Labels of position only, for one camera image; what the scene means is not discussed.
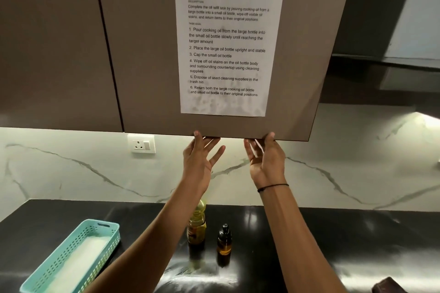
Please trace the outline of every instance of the black bracelet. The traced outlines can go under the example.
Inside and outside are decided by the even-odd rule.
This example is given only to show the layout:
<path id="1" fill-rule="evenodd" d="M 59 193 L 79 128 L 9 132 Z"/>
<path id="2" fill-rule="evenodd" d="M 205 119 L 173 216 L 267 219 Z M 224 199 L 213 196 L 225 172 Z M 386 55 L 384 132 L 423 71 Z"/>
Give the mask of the black bracelet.
<path id="1" fill-rule="evenodd" d="M 280 183 L 280 184 L 273 184 L 273 185 L 268 185 L 267 187 L 261 187 L 260 189 L 258 189 L 258 193 L 260 193 L 261 191 L 264 191 L 265 189 L 267 189 L 268 187 L 276 187 L 277 185 L 287 185 L 289 186 L 287 183 Z"/>

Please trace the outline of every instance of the glossy black surface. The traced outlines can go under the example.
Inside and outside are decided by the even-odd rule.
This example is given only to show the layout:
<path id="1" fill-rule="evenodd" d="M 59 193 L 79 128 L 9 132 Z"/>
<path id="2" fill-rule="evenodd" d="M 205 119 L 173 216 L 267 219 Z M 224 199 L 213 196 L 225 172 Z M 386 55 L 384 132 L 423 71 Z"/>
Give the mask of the glossy black surface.
<path id="1" fill-rule="evenodd" d="M 121 225 L 116 259 L 162 208 L 154 203 L 30 200 L 0 223 L 0 292 L 23 281 L 82 220 Z M 411 293 L 440 292 L 440 213 L 301 209 L 324 255 L 350 292 L 371 292 L 391 275 Z M 206 243 L 182 238 L 156 292 L 285 292 L 263 207 L 206 208 Z M 218 258 L 217 233 L 228 223 L 230 257 Z"/>

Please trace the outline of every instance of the electrical socket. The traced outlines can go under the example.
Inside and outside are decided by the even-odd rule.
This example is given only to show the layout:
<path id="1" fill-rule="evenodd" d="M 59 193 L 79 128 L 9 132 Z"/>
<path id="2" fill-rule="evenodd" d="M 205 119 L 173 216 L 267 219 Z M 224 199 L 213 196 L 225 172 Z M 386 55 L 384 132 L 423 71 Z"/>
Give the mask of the electrical socket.
<path id="1" fill-rule="evenodd" d="M 127 134 L 129 150 L 133 153 L 156 153 L 154 135 L 152 134 Z"/>

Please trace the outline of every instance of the cabinet door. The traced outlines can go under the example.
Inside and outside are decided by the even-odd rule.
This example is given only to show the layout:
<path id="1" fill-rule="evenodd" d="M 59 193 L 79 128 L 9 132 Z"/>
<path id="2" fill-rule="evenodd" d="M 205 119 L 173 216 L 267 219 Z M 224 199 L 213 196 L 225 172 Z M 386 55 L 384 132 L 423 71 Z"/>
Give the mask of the cabinet door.
<path id="1" fill-rule="evenodd" d="M 265 117 L 181 114 L 175 0 L 102 0 L 125 131 L 308 140 L 345 0 L 283 0 Z"/>
<path id="2" fill-rule="evenodd" d="M 1 0 L 0 126 L 122 131 L 98 0 Z"/>

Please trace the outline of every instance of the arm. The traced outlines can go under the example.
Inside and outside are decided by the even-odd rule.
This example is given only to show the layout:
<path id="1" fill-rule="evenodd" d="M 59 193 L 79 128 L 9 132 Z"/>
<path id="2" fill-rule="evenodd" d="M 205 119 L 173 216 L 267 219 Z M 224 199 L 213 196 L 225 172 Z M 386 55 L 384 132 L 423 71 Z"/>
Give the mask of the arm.
<path id="1" fill-rule="evenodd" d="M 90 284 L 86 293 L 153 292 L 191 214 L 208 188 L 212 166 L 225 150 L 207 160 L 220 138 L 205 138 L 196 131 L 184 150 L 184 173 L 171 198 L 140 237 Z"/>
<path id="2" fill-rule="evenodd" d="M 255 140 L 245 139 L 250 174 L 257 189 L 286 184 L 286 156 L 274 136 L 270 133 L 264 142 L 259 141 L 263 150 Z M 290 188 L 287 185 L 270 187 L 261 191 L 260 196 L 287 290 L 290 293 L 346 293 L 308 229 Z"/>

